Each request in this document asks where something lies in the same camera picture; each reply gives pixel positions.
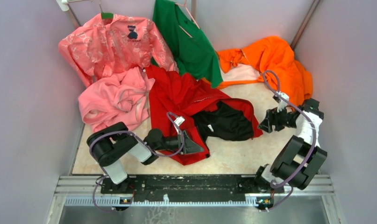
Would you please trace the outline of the red jacket black lining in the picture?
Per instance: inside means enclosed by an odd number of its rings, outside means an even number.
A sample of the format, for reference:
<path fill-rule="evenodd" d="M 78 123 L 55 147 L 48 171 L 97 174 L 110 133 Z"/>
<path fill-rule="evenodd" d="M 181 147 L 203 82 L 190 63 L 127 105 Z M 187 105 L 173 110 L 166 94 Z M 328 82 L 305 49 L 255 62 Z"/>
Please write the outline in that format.
<path fill-rule="evenodd" d="M 160 129 L 166 137 L 176 136 L 167 113 L 181 116 L 184 121 L 180 129 L 204 149 L 199 153 L 172 156 L 178 163 L 190 165 L 210 157 L 206 145 L 208 137 L 245 141 L 263 134 L 248 100 L 232 98 L 188 73 L 181 76 L 155 65 L 145 70 L 147 77 L 155 80 L 149 93 L 151 127 Z"/>

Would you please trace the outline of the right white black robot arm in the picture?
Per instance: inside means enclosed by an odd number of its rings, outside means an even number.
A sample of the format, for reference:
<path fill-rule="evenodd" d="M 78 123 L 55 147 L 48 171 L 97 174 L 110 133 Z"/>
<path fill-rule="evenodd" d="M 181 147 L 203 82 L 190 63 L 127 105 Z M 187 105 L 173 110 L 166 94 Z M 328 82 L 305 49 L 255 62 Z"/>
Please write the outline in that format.
<path fill-rule="evenodd" d="M 303 168 L 288 182 L 292 187 L 304 190 L 327 158 L 327 152 L 321 149 L 318 141 L 319 127 L 324 119 L 324 113 L 319 110 L 319 101 L 310 98 L 298 106 L 301 112 L 287 111 L 277 108 L 268 109 L 264 120 L 258 126 L 261 130 L 271 133 L 281 131 L 286 127 L 295 128 L 293 135 L 274 162 L 261 166 L 253 180 L 253 186 L 258 192 L 271 189 L 272 181 L 282 182 L 299 167 L 296 156 L 304 159 L 309 156 Z"/>

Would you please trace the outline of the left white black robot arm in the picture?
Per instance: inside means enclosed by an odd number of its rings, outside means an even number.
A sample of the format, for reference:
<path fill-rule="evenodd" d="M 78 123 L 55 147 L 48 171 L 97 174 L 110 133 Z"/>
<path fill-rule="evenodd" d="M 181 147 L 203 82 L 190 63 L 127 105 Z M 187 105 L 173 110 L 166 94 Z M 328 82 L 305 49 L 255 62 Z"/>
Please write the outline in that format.
<path fill-rule="evenodd" d="M 157 151 L 165 150 L 169 156 L 192 155 L 204 152 L 187 131 L 178 131 L 176 136 L 166 137 L 158 128 L 151 129 L 142 140 L 128 127 L 119 122 L 93 133 L 86 143 L 90 155 L 106 175 L 102 185 L 108 187 L 105 193 L 125 193 L 129 190 L 130 180 L 120 158 L 126 154 L 133 156 L 143 165 L 149 165 L 160 157 Z"/>

